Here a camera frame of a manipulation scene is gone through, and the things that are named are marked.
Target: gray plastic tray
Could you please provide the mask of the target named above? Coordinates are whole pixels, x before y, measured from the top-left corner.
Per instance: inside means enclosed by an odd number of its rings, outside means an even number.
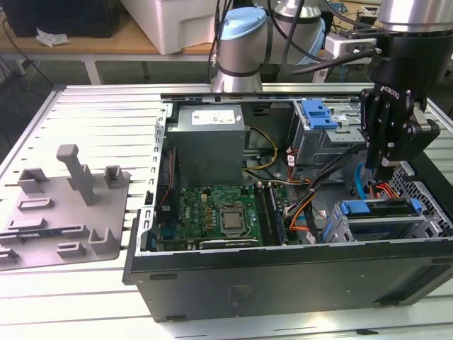
[[[0,232],[0,271],[118,257],[130,175],[119,166],[91,175],[78,151],[74,144],[58,150],[69,177],[23,171],[22,192]]]

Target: floor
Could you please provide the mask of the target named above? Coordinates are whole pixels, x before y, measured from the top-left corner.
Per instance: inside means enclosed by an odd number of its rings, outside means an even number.
[[[203,62],[152,62],[151,77],[144,79],[140,62],[101,62],[101,74],[107,84],[143,83],[205,83],[206,64]],[[80,62],[41,62],[40,70],[53,84],[90,84]],[[24,77],[10,76],[0,84],[0,162],[8,154],[11,145],[38,111],[51,86],[29,66]],[[337,67],[328,81],[340,81],[341,68]],[[345,76],[348,82],[368,81],[366,69],[351,69]],[[312,75],[287,76],[282,72],[278,82],[310,82]],[[446,78],[431,93],[430,98],[445,112],[453,106],[453,80]]]

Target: white box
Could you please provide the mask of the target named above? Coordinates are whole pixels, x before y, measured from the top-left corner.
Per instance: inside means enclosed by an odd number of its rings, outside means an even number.
[[[163,55],[212,43],[217,0],[121,0]],[[220,1],[220,16],[224,0]]]

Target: slotted aluminum table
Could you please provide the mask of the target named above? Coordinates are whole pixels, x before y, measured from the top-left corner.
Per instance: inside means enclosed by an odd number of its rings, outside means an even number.
[[[369,84],[269,84],[272,93],[359,93]],[[16,200],[16,182],[27,167],[48,176],[66,174],[55,159],[61,143],[80,148],[82,164],[92,172],[106,164],[131,173],[122,245],[130,238],[132,218],[144,204],[154,152],[160,93],[209,93],[205,85],[68,86],[44,102],[23,136],[0,166],[0,223]],[[453,182],[453,128],[430,102],[431,118],[442,128],[427,154]],[[118,259],[0,272],[2,339],[356,339],[358,329],[379,334],[367,339],[453,338],[453,281],[410,307],[343,310],[156,324],[134,286],[122,284],[126,250]],[[294,293],[307,294],[304,283]]]

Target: green motherboard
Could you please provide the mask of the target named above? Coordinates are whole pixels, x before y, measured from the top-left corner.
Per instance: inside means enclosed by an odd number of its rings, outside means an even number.
[[[275,186],[274,192],[282,212],[289,205],[286,189]],[[183,188],[179,217],[174,240],[237,237],[263,245],[253,186]]]

